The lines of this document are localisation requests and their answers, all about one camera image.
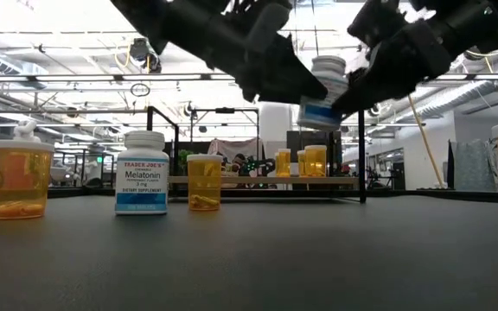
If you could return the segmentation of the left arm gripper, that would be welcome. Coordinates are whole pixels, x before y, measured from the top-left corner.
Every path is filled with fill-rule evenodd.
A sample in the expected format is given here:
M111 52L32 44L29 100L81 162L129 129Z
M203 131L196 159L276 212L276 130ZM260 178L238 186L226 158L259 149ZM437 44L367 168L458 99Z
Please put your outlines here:
M174 0L170 40L211 69L237 68L247 101L325 99L326 87L298 59L292 38L278 34L291 9L290 0Z

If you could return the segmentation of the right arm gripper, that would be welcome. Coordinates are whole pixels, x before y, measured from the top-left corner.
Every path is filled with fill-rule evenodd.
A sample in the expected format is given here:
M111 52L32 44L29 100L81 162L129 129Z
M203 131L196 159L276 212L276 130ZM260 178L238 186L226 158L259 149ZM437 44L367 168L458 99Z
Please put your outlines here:
M449 70L470 48L498 49L498 0L408 0L434 15L408 23L399 0L367 0L348 33L373 48L367 67L348 74L348 89L332 104L337 114L367 110L415 91Z

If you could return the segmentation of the white melatonin supplement bottle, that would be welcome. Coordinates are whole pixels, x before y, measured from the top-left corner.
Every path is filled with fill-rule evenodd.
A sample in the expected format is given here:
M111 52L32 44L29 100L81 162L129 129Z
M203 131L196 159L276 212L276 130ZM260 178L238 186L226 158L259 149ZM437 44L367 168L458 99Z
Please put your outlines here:
M312 60L311 72L327 88L325 99L302 97L297 124L304 128L323 131L339 129L342 114L332 104L348 89L345 77L346 61L334 55L320 55Z
M124 135L115 186L117 215L164 215L168 212L169 155L163 133L135 130Z

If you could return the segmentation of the amber bottles on shelf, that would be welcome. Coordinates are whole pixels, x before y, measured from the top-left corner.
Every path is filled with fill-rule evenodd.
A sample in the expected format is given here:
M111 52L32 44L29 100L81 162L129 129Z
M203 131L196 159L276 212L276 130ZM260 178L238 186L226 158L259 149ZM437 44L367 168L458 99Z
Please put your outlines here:
M291 160L297 164L297 152L309 145L327 147L326 176L340 176L342 170L342 139L339 131L288 131L286 147L291 150Z

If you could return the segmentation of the wooden shelf black metal legs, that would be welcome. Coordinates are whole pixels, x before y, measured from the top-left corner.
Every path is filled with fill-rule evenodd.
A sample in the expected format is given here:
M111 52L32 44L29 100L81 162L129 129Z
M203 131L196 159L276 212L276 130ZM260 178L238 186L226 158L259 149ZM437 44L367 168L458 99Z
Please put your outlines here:
M257 115L257 123L256 123L256 128L257 128L257 135L256 135L256 140L259 141L259 109L256 108L227 108L227 107L221 107L221 108L215 108L215 109L201 109L203 112L214 112L218 114L233 114L235 112L254 112ZM153 130L154 122L153 122L153 115L156 113L160 117L162 117L169 125L171 125L174 128L174 134L175 134L175 141L173 142L173 174L177 174L179 170L179 124L173 122L169 117L167 117L164 113L159 111L156 107L154 106L148 106L145 109L146 113L146 130ZM300 177L246 177L246 176L227 176L224 179L225 183L236 183L236 184L290 184L290 183L296 183L296 184L334 184L334 183L339 183L339 184L352 184L354 187L357 187L357 194L359 196L359 202L360 203L365 203L367 201L367 189L365 185L365 178L361 175L358 178L349 178L349 177L329 177L328 180L326 179L320 179L316 177L312 178L300 178ZM177 191L177 185L178 184L187 184L188 183L188 178L186 176L174 176L171 175L169 177L169 184L173 186L173 191Z

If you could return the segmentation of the pale pink hanging cloth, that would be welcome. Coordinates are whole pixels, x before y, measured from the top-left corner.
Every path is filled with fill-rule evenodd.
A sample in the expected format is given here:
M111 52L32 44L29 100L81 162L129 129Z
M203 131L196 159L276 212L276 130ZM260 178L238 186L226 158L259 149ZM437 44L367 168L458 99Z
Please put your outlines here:
M251 157L253 160L264 159L264 147L261 140L256 138L245 141L227 141L214 139L210 142L207 152L210 155L222 155L228 162L233 162L235 157L246 160Z

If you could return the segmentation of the person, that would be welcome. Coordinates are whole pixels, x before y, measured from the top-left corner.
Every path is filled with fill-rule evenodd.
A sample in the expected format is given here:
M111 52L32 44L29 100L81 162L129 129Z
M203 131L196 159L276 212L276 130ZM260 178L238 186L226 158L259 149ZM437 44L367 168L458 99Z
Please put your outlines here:
M237 154L233 160L231 165L231 170L239 176L247 175L246 171L246 158L242 154Z

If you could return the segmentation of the small green background plant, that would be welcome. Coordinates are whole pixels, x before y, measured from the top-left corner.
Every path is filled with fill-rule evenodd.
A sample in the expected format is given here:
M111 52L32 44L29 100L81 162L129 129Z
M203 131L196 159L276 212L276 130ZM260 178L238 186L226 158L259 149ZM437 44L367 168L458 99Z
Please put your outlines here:
M187 157L190 155L189 150L181 149L178 153L178 174L187 174Z

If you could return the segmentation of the grey patterned curtain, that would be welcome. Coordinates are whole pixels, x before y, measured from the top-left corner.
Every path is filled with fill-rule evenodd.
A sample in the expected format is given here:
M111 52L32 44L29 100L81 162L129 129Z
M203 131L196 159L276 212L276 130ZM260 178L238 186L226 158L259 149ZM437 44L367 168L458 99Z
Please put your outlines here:
M447 184L457 191L498 192L497 141L449 141Z

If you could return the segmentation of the black table mat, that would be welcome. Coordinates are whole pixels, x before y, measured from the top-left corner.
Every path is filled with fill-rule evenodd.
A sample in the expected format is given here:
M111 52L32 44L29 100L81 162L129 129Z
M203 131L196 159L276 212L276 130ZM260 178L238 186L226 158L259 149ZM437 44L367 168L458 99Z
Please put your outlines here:
M0 221L0 311L498 311L498 204L427 197L49 201Z

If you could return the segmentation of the long LED light bar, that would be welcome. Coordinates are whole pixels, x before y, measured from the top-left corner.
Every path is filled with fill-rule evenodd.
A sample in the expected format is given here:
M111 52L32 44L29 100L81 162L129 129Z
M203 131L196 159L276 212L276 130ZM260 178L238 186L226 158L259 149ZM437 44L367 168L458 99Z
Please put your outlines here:
M192 81L192 80L225 80L234 78L225 73L166 73L166 74L81 74L81 75L0 75L0 83L11 82L123 82L123 81ZM425 84L463 83L464 81L497 81L498 73L450 73L435 79L424 80Z

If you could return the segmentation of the silver flexible air duct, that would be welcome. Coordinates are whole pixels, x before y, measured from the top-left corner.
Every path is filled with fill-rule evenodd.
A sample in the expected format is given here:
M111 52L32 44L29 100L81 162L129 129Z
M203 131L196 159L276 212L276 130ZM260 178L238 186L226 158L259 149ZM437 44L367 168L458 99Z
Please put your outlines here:
M498 63L493 65L495 73L498 73ZM441 91L429 98L418 101L415 104L419 115L438 114L445 108L454 108L463 105L473 99L480 98L496 90L495 83L487 80L476 80L463 86L450 87L448 91Z

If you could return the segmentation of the black metal rig frame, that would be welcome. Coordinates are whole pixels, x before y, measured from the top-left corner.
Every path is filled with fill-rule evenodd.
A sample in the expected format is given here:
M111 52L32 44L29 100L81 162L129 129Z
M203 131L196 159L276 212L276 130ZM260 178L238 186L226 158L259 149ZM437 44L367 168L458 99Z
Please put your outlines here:
M50 199L64 199L67 197L100 195L113 196L115 191L110 187L57 187L52 188L48 192ZM242 190L242 189L226 189L222 192L227 198L246 198L249 200L263 199L281 199L294 200L296 198L342 198L355 197L360 203L364 203L368 197L387 198L397 196L424 196L447 200L463 200L474 202L494 202L498 203L498 193L488 192L459 192L456 190L442 189L422 189L422 190L396 190L396 191L371 191L366 189L355 190L308 190L296 192L293 190Z

